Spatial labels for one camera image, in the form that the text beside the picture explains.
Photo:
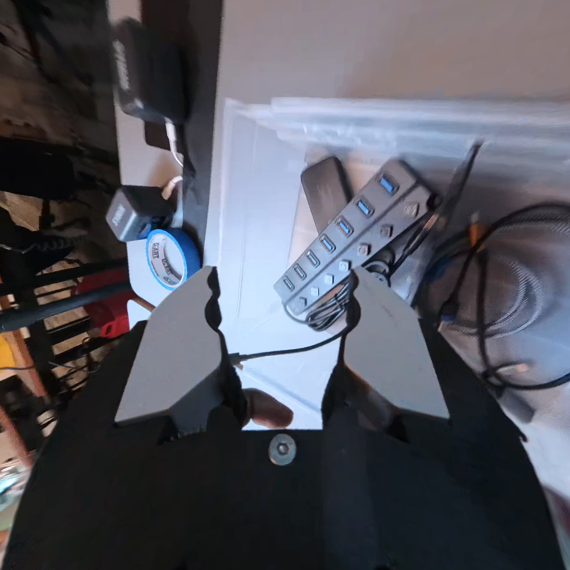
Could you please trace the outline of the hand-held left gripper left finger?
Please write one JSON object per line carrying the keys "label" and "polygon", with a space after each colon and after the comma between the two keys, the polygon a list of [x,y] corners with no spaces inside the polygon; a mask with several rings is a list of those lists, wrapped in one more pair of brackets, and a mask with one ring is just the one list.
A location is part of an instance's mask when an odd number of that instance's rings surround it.
{"label": "hand-held left gripper left finger", "polygon": [[170,293],[146,321],[115,422],[169,417],[205,424],[223,400],[223,337],[216,267]]}

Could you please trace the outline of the large dark power adapter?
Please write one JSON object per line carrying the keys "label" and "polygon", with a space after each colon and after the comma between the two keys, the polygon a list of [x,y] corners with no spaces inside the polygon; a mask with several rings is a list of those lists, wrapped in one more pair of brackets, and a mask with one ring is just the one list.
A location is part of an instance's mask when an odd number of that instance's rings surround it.
{"label": "large dark power adapter", "polygon": [[178,29],[122,18],[110,44],[121,110],[146,123],[183,125],[189,116],[188,66]]}

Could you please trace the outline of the clear plastic bin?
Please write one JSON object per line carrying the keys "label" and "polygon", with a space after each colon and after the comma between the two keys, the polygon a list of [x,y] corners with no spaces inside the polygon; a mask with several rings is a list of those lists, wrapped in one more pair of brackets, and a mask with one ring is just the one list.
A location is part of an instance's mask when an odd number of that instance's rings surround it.
{"label": "clear plastic bin", "polygon": [[[300,179],[306,167],[336,156],[354,197],[384,163],[399,159],[442,201],[476,140],[483,146],[415,300],[417,257],[406,259],[405,249],[431,215],[363,267],[412,306],[481,385],[476,260],[454,292],[470,250],[468,227],[479,221],[487,229],[538,203],[569,205],[569,100],[227,99],[217,119],[204,260],[218,268],[229,346],[242,352],[305,346],[345,324],[345,315],[326,329],[305,324],[344,284],[300,317],[274,289],[319,235]],[[492,368],[523,385],[569,373],[569,227],[514,224],[484,250]],[[491,395],[522,431],[541,482],[568,496],[569,385]]]}

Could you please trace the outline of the long multiport USB hub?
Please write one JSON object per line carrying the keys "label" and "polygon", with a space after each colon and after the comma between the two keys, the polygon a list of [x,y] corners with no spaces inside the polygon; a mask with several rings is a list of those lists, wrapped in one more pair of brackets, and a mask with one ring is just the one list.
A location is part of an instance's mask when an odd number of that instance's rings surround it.
{"label": "long multiport USB hub", "polygon": [[409,165],[388,160],[276,281],[285,309],[303,315],[440,201]]}

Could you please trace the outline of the person's left hand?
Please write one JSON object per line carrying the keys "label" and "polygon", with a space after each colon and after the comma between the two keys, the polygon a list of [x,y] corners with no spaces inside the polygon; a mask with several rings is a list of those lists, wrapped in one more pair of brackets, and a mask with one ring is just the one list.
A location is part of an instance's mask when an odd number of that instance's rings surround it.
{"label": "person's left hand", "polygon": [[243,391],[246,400],[244,426],[253,422],[267,429],[288,428],[294,420],[294,412],[272,395],[258,389]]}

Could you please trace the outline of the blue tape roll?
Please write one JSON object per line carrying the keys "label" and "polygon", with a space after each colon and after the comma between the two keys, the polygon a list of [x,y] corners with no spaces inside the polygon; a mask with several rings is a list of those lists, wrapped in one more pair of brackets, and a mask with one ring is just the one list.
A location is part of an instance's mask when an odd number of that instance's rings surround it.
{"label": "blue tape roll", "polygon": [[201,269],[200,254],[182,229],[155,229],[146,238],[146,260],[158,284],[177,289]]}

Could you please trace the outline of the red plastic bin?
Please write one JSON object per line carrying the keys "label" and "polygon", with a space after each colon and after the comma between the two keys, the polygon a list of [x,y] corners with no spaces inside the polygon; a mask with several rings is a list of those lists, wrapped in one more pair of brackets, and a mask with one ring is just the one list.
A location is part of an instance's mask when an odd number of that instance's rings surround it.
{"label": "red plastic bin", "polygon": [[127,270],[119,268],[85,276],[73,290],[74,295],[79,295],[122,282],[127,283],[126,290],[83,306],[90,318],[91,328],[99,329],[103,338],[117,338],[129,331],[127,303],[135,298],[135,294]]}

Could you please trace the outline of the small grey power adapter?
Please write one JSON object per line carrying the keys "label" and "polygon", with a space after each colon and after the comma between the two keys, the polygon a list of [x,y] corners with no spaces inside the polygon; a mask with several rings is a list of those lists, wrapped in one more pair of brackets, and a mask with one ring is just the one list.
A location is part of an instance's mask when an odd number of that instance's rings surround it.
{"label": "small grey power adapter", "polygon": [[174,215],[175,207],[163,198],[161,188],[126,185],[115,192],[105,219],[115,237],[128,243],[168,227]]}

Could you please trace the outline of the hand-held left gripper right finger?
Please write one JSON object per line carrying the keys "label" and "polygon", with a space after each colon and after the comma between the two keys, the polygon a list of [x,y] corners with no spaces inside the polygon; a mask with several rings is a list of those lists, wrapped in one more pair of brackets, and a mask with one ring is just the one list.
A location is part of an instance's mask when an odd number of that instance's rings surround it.
{"label": "hand-held left gripper right finger", "polygon": [[359,267],[330,377],[330,417],[349,407],[359,419],[450,413],[415,311]]}

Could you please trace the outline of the thin black cable orange plug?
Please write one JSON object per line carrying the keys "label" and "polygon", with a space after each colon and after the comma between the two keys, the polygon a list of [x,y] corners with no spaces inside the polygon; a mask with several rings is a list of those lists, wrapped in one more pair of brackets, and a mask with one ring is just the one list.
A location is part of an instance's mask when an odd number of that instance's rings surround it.
{"label": "thin black cable orange plug", "polygon": [[515,384],[506,380],[493,369],[487,351],[487,326],[485,324],[485,300],[488,272],[488,255],[484,250],[487,242],[500,230],[505,230],[514,224],[546,224],[566,223],[569,227],[569,205],[562,203],[538,203],[527,206],[498,219],[482,229],[479,221],[471,221],[468,227],[470,250],[455,284],[454,292],[458,294],[466,279],[467,271],[472,262],[478,265],[478,280],[475,294],[475,338],[479,356],[483,365],[481,381],[495,395],[502,395],[507,389],[516,392],[538,392],[569,385],[569,373],[539,384]]}

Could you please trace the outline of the black light stand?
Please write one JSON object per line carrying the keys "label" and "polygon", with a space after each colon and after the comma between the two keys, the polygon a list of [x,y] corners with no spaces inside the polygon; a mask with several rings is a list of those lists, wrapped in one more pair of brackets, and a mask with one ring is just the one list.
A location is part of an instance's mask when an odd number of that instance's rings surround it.
{"label": "black light stand", "polygon": [[[102,274],[116,269],[128,269],[127,258],[112,259],[105,262],[87,263],[79,267],[55,271],[48,274],[38,274],[31,277],[8,281],[1,284],[1,296],[23,294],[26,290],[35,290],[62,281]],[[129,277],[117,283],[109,283],[96,287],[88,292],[71,295],[51,303],[35,304],[24,308],[8,308],[1,311],[1,333],[14,332],[27,328],[41,320],[53,317],[63,312],[75,310],[87,304],[103,301],[110,297],[131,291]]]}

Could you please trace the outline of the slim dark USB hub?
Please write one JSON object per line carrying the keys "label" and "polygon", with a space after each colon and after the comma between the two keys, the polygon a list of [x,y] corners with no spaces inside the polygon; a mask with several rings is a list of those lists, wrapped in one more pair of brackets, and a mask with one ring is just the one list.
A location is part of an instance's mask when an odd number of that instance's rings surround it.
{"label": "slim dark USB hub", "polygon": [[352,200],[352,186],[336,156],[326,157],[306,167],[300,179],[313,221],[320,234]]}

